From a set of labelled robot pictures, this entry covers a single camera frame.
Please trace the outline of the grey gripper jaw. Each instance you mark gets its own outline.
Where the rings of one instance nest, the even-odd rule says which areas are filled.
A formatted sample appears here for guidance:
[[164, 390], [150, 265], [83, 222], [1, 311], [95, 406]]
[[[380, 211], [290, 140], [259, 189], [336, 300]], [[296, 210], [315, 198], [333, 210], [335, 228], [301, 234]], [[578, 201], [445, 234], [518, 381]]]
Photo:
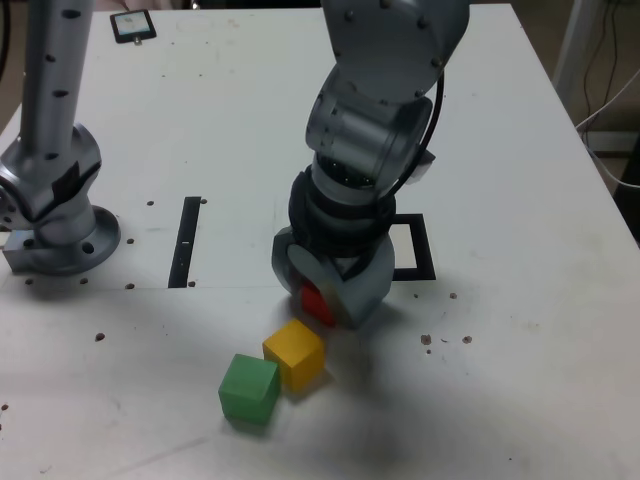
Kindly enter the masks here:
[[328, 304], [336, 323], [357, 329], [380, 306], [390, 291], [395, 269], [395, 252], [388, 234], [383, 236], [371, 260], [356, 275], [341, 272], [335, 261], [328, 268]]
[[345, 283], [336, 264], [337, 258], [303, 245], [292, 226], [278, 231], [273, 238], [272, 268], [283, 287], [301, 302], [302, 287], [310, 283], [328, 306], [345, 306]]

